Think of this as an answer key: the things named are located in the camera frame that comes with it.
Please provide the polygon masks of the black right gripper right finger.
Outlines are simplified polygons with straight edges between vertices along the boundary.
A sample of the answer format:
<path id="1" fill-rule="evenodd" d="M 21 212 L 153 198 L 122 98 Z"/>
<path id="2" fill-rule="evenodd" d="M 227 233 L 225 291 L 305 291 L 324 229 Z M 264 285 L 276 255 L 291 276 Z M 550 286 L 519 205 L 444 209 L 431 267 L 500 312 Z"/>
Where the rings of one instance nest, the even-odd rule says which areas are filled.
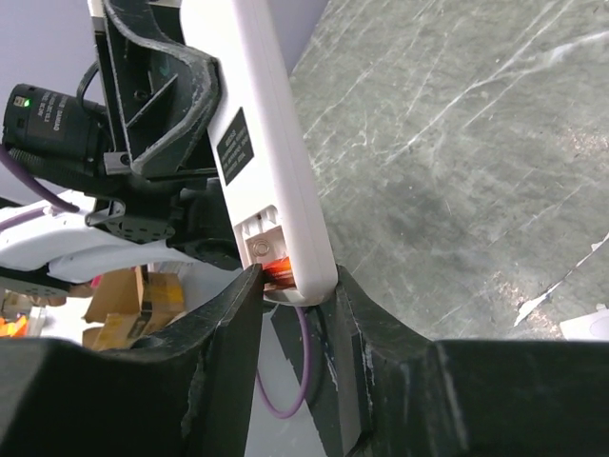
<path id="1" fill-rule="evenodd" d="M 314 409 L 329 456 L 604 456 L 608 347 L 432 341 L 347 269 L 323 308 L 335 372 Z"/>

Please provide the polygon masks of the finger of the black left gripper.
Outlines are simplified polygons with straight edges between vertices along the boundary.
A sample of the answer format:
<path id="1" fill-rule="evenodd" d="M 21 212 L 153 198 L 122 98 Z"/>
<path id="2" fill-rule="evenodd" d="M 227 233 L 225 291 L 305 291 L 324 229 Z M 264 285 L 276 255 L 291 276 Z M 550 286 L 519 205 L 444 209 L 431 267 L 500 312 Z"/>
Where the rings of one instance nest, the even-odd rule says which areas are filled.
<path id="1" fill-rule="evenodd" d="M 221 100 L 218 59 L 168 37 L 146 1 L 103 3 L 112 78 L 132 172 L 180 172 Z"/>

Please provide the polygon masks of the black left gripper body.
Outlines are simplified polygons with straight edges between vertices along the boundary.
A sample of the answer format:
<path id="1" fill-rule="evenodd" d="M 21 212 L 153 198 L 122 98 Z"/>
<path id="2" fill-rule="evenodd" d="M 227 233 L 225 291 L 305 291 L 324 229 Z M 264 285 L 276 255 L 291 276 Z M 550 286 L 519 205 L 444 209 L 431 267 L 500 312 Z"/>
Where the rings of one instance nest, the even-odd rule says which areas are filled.
<path id="1" fill-rule="evenodd" d="M 108 170 L 107 176 L 118 185 L 110 199 L 124 203 L 127 209 L 157 209 L 161 217 L 168 218 L 175 203 L 179 200 L 182 189 L 200 188 L 210 178 L 218 175 L 213 154 L 208 143 L 207 129 L 196 149 L 188 157 L 180 172 L 165 179 L 145 179 L 132 172 L 130 156 L 127 151 L 125 135 L 120 123 L 116 89 L 112 78 L 112 67 L 108 50 L 108 39 L 105 26 L 103 3 L 100 2 L 99 14 L 94 15 L 96 31 L 97 58 L 99 71 L 107 106 L 108 120 L 113 146 L 118 154 L 125 154 L 127 160 L 123 169 Z"/>

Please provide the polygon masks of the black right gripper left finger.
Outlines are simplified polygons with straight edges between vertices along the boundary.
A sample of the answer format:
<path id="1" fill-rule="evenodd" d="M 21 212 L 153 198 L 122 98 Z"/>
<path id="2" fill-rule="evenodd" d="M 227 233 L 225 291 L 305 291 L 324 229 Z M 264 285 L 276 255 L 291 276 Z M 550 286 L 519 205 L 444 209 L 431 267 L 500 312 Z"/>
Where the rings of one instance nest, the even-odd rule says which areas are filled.
<path id="1" fill-rule="evenodd" d="M 264 276 L 131 347 L 52 338 L 1 343 L 5 456 L 242 456 L 258 363 Z"/>

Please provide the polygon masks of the white red remote control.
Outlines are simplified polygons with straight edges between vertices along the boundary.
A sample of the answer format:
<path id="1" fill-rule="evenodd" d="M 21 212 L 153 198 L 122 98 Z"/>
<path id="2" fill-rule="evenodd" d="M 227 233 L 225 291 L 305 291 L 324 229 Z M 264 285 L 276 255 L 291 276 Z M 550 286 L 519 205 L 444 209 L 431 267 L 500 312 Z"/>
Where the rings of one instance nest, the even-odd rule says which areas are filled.
<path id="1" fill-rule="evenodd" d="M 338 272 L 289 76 L 325 1 L 184 1 L 188 46 L 219 61 L 222 96 L 207 134 L 244 267 L 288 260 L 265 297 L 316 306 Z"/>

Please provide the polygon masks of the red orange battery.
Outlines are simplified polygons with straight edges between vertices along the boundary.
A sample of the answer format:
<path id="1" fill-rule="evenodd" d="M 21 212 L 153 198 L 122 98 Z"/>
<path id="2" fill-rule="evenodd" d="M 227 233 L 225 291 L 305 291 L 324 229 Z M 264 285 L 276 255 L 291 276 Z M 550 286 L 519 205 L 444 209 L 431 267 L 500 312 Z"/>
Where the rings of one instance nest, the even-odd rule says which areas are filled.
<path id="1" fill-rule="evenodd" d="M 263 265 L 265 286 L 270 289 L 286 289 L 295 286 L 290 259 L 283 257 Z"/>

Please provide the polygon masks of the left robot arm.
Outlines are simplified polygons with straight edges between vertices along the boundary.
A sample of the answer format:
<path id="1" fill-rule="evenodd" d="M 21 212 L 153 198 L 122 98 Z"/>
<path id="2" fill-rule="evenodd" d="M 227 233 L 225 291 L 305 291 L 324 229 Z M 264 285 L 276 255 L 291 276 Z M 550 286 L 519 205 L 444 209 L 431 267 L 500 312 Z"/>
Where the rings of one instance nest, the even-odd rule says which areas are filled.
<path id="1" fill-rule="evenodd" d="M 1 285 L 63 297 L 106 272 L 239 254 L 208 127 L 219 63 L 164 31 L 147 1 L 105 1 L 94 20 L 104 100 L 22 83 L 2 122 L 3 165 L 38 202 L 1 212 Z"/>

